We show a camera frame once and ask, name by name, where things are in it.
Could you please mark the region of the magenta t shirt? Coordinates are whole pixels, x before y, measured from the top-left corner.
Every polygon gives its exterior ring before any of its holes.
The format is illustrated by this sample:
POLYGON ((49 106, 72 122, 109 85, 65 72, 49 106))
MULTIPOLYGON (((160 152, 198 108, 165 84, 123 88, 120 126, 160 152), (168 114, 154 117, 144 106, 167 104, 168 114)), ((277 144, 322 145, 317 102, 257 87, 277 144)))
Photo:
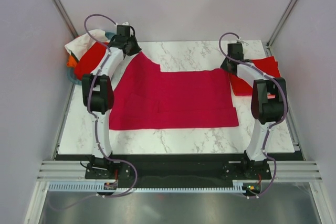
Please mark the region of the magenta t shirt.
POLYGON ((114 91, 111 130, 196 129, 239 125, 228 74, 220 69, 162 72, 135 56, 114 91))

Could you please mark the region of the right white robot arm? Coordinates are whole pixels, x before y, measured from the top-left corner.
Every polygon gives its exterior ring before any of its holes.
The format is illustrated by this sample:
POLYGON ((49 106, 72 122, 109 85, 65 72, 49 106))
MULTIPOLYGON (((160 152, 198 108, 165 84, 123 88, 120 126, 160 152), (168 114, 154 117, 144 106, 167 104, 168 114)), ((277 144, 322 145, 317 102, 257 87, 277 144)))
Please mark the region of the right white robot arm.
POLYGON ((227 45, 227 53, 221 68, 252 87, 251 113, 254 129, 250 143, 240 162, 240 172, 248 179, 268 169, 267 142, 272 128, 284 121, 287 115, 287 91, 284 78, 275 78, 257 68, 250 60, 244 60, 241 42, 227 45))

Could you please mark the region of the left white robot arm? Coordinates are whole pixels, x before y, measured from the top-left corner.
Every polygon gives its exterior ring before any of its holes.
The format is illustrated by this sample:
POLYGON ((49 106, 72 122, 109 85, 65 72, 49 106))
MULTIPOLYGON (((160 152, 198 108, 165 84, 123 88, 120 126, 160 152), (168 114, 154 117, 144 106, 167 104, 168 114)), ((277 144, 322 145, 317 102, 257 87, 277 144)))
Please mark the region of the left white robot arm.
POLYGON ((112 148, 109 138, 109 116, 114 104, 111 84, 117 66, 126 56, 141 51, 130 25, 117 25, 117 32, 106 47, 104 56, 90 74, 82 76, 82 98, 93 122, 95 141, 89 163, 86 165, 86 179, 112 179, 115 165, 110 161, 112 148))

